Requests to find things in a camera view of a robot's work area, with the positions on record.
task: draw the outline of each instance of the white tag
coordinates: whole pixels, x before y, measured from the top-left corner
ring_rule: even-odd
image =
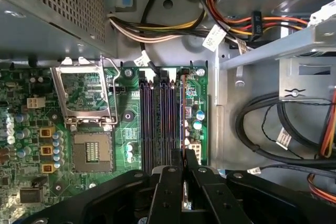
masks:
[[[134,60],[134,63],[137,67],[148,67],[148,62],[150,62],[151,59],[148,57],[146,51],[141,52],[141,56],[138,59]]]
[[[261,170],[260,170],[260,167],[256,167],[256,168],[247,170],[247,173],[250,173],[252,175],[261,174]]]
[[[226,35],[226,31],[221,29],[216,24],[212,27],[211,31],[206,36],[203,47],[209,49],[210,51],[214,52],[219,44],[222,42]]]
[[[236,38],[236,40],[237,40],[240,55],[246,53],[248,51],[246,42],[238,38]]]
[[[285,150],[288,150],[288,145],[291,139],[292,139],[291,135],[289,135],[288,132],[284,128],[282,128],[277,138],[276,143],[280,145],[282,148],[284,148]]]

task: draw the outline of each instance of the green circuit board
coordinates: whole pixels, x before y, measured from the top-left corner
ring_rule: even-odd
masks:
[[[12,223],[142,168],[140,69],[128,68],[132,77],[124,75],[125,69],[120,69],[116,101],[109,92],[109,105],[118,125],[107,131],[99,124],[83,123],[75,132],[64,124],[49,69],[0,70],[0,223]],[[202,147],[199,160],[207,164],[207,74],[199,77],[196,69],[190,67],[187,76],[188,140]],[[114,69],[105,68],[105,75],[106,83],[111,83]],[[98,74],[67,74],[62,80],[69,109],[106,109]],[[32,109],[27,107],[28,98],[45,100],[41,108]],[[201,129],[195,130],[193,123],[199,121],[199,111],[205,118]],[[95,151],[96,142],[100,152]]]

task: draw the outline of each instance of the white wire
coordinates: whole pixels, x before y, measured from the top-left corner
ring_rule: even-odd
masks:
[[[160,38],[145,38],[145,37],[141,37],[133,33],[130,33],[129,31],[123,29],[121,26],[116,24],[112,19],[110,19],[110,22],[119,32],[124,34],[126,37],[133,39],[135,41],[138,41],[138,42],[142,42],[142,43],[159,43],[159,42],[164,42],[167,40],[181,37],[181,35],[168,35],[168,36],[162,36]]]

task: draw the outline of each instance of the motherboard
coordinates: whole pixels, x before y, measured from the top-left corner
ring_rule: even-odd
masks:
[[[207,68],[160,71],[0,70],[0,223],[132,169],[151,173],[172,148],[192,148],[206,165]]]

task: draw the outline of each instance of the white connector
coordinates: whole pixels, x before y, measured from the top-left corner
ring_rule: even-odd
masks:
[[[39,109],[39,108],[44,108],[45,106],[46,106],[45,97],[27,98],[27,108],[28,109]]]
[[[334,15],[336,15],[336,0],[322,6],[319,11],[310,15],[308,26],[315,26]]]
[[[199,142],[192,142],[189,146],[189,149],[192,149],[195,151],[196,158],[198,161],[198,164],[201,164],[201,154],[202,154],[202,146]]]

